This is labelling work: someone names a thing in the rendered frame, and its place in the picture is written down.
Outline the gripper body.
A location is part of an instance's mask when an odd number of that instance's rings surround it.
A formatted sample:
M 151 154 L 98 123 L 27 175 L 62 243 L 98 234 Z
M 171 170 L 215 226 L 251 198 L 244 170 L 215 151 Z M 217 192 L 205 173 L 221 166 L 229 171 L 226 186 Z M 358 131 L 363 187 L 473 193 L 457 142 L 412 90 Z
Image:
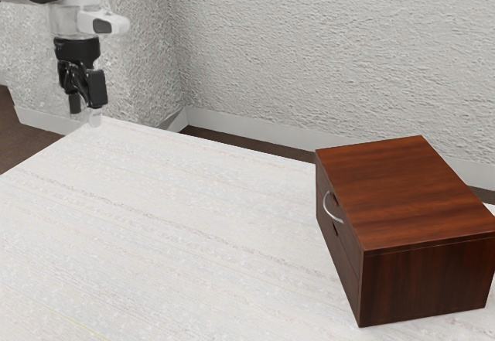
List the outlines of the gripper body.
M 58 60 L 71 63 L 93 63 L 101 55 L 98 37 L 89 39 L 54 38 L 55 56 Z

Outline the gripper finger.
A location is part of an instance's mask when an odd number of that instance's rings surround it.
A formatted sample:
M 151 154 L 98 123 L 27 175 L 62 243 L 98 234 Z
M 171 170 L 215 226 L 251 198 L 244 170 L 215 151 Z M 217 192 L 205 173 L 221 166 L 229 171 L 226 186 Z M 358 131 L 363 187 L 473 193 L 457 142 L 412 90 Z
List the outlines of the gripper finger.
M 81 112 L 81 95 L 79 90 L 79 66 L 66 60 L 57 62 L 59 85 L 69 99 L 71 114 Z
M 108 104 L 104 71 L 89 69 L 83 63 L 79 63 L 76 83 L 79 94 L 89 108 L 88 124 L 92 128 L 100 127 L 103 107 Z

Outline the brown wooden drawer cabinet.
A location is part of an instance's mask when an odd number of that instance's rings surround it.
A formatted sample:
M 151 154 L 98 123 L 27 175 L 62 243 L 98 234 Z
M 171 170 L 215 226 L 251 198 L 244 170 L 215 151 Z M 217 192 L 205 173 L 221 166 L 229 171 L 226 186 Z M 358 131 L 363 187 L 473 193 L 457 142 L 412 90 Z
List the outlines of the brown wooden drawer cabinet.
M 495 215 L 420 135 L 316 151 L 316 219 L 360 327 L 485 307 Z

